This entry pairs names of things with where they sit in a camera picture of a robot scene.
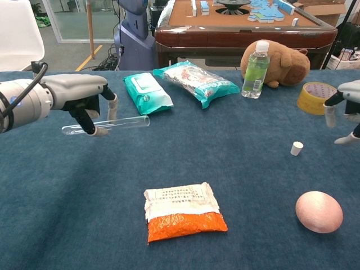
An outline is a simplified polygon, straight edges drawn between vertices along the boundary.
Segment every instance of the plastic bottle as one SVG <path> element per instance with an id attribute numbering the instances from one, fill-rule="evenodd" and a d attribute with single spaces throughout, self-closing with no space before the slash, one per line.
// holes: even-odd
<path id="1" fill-rule="evenodd" d="M 250 55 L 247 65 L 244 85 L 241 94 L 244 97 L 259 98 L 266 72 L 270 64 L 268 57 L 269 43 L 259 40 L 256 43 L 255 52 Z"/>

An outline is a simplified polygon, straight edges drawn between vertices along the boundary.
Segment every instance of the teal plastic package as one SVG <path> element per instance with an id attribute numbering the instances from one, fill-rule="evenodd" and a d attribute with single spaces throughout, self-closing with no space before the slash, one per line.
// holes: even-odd
<path id="1" fill-rule="evenodd" d="M 123 81 L 141 115 L 168 110 L 174 107 L 170 96 L 151 73 L 127 76 Z"/>
<path id="2" fill-rule="evenodd" d="M 178 84 L 192 93 L 202 104 L 209 107 L 210 102 L 218 97 L 240 93 L 240 88 L 221 76 L 210 73 L 189 61 L 154 69 L 154 76 Z"/>

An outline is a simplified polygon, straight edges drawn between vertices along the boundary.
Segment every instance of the stuffed animal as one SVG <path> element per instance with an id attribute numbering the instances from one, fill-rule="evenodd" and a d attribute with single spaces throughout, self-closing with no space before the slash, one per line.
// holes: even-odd
<path id="1" fill-rule="evenodd" d="M 307 49 L 291 49 L 278 42 L 269 42 L 268 56 L 270 65 L 265 76 L 264 84 L 276 88 L 279 84 L 283 86 L 294 86 L 300 83 L 310 71 L 310 61 L 306 56 Z M 245 50 L 240 63 L 243 78 L 248 67 L 249 57 L 255 52 L 256 42 L 250 44 Z"/>

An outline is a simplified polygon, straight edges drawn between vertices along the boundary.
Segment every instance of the bottle cap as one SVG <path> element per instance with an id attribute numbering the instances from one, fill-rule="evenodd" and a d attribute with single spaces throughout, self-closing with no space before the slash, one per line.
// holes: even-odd
<path id="1" fill-rule="evenodd" d="M 268 52 L 269 50 L 269 43 L 264 40 L 259 40 L 256 43 L 256 51 L 257 52 Z"/>

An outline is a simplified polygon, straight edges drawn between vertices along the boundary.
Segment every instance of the snack package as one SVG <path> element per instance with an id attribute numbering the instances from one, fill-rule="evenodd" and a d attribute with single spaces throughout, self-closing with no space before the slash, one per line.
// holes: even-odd
<path id="1" fill-rule="evenodd" d="M 148 243 L 199 232 L 228 231 L 206 182 L 146 190 L 144 196 Z"/>
<path id="2" fill-rule="evenodd" d="M 153 75 L 183 86 L 192 93 L 205 109 L 210 102 L 229 94 L 240 93 L 237 85 L 210 73 L 189 61 L 179 62 L 163 69 L 154 69 Z"/>
<path id="3" fill-rule="evenodd" d="M 168 110 L 174 107 L 170 96 L 151 73 L 127 76 L 123 81 L 141 115 Z"/>

